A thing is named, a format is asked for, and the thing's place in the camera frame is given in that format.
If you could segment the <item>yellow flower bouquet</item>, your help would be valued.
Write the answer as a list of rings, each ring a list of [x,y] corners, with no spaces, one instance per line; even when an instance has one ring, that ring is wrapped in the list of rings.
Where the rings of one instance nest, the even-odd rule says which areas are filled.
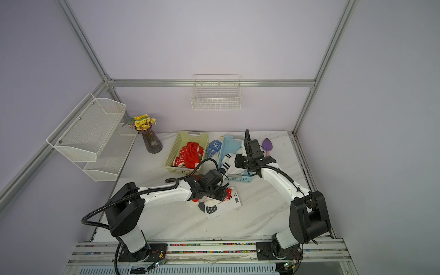
[[[157,120],[155,118],[150,118],[147,114],[133,117],[131,120],[126,122],[126,125],[137,131],[146,131],[156,124]]]

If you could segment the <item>white two-tier mesh shelf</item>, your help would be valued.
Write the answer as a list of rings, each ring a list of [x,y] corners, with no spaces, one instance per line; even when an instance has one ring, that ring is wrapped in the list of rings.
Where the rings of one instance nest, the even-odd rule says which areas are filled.
[[[125,126],[126,105],[88,94],[47,143],[95,182],[116,182],[137,132]]]

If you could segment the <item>dark glass vase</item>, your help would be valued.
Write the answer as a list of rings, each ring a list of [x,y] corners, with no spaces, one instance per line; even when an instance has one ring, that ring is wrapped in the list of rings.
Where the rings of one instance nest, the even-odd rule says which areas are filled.
[[[153,131],[152,127],[140,132],[147,151],[151,154],[157,154],[162,151],[163,144]]]

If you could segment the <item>blue dotted work glove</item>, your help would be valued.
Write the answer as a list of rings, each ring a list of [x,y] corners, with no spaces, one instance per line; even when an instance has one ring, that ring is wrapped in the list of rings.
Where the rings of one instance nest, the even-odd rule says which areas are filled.
[[[219,140],[211,141],[206,149],[206,158],[212,158],[215,154],[220,152],[222,143]]]

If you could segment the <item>white sock black stripes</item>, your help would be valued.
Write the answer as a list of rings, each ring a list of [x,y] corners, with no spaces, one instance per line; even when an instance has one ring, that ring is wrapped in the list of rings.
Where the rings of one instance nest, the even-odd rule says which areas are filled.
[[[236,154],[226,154],[224,156],[221,169],[225,174],[239,175],[243,173],[244,169],[236,167],[235,160]]]

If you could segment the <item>aluminium rail bench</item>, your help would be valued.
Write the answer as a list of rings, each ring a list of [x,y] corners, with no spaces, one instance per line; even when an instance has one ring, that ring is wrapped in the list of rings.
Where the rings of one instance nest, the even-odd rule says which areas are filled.
[[[295,245],[277,258],[270,241],[151,242],[150,252],[136,261],[115,242],[80,242],[65,275],[355,275],[352,257],[342,239],[317,238]]]

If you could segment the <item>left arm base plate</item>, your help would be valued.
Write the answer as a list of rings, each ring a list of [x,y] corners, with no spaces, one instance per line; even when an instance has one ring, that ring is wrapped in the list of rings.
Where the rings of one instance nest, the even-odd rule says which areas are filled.
[[[147,244],[146,248],[131,253],[127,246],[123,244],[119,252],[119,262],[159,262],[166,256],[168,249],[167,244]]]

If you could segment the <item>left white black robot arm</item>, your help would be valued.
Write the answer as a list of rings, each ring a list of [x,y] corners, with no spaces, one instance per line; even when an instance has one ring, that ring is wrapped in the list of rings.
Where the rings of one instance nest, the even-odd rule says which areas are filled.
[[[155,251],[148,244],[144,232],[138,225],[146,209],[174,202],[193,202],[203,198],[222,202],[228,197],[230,181],[216,166],[206,174],[191,172],[180,178],[168,178],[159,187],[139,187],[134,182],[126,183],[107,203],[85,215],[81,223],[103,228],[118,241],[114,264],[119,259],[156,265],[164,259],[163,250]]]

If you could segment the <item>green plastic basket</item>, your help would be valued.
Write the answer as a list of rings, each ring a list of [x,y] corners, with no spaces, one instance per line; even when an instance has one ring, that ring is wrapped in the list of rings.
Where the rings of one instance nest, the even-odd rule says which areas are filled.
[[[179,156],[180,150],[186,146],[188,142],[198,143],[205,150],[209,144],[209,134],[206,132],[180,131],[165,163],[165,168],[169,172],[189,175],[194,171],[191,168],[174,166],[174,161]]]

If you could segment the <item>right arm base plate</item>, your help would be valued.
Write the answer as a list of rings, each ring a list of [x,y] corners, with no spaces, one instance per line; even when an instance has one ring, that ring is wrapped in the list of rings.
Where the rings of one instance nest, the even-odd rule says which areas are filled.
[[[257,259],[264,260],[302,260],[302,250],[300,245],[293,245],[283,249],[273,242],[257,242],[256,243]]]

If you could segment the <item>small red santa sock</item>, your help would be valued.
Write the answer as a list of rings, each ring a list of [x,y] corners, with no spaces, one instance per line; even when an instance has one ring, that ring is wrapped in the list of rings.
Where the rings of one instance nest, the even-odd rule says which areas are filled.
[[[225,195],[224,201],[230,200],[232,197],[232,193],[233,193],[232,189],[226,189],[226,195]]]

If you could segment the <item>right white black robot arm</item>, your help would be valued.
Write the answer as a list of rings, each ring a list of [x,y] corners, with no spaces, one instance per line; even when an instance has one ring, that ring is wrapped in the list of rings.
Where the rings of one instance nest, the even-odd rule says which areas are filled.
[[[250,137],[248,129],[242,142],[242,152],[236,155],[234,165],[269,182],[290,205],[288,227],[272,236],[274,257],[284,259],[292,248],[331,230],[324,195],[296,183],[272,156],[263,153],[258,140]]]

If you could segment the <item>blue plastic basket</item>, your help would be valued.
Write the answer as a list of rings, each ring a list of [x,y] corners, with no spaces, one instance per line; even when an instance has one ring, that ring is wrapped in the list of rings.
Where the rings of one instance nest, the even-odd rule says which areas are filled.
[[[242,140],[235,139],[233,136],[225,135],[223,137],[222,146],[218,157],[219,168],[222,168],[224,158],[227,155],[232,157],[233,154],[242,152]],[[245,170],[242,174],[228,174],[232,182],[251,183],[253,177]]]

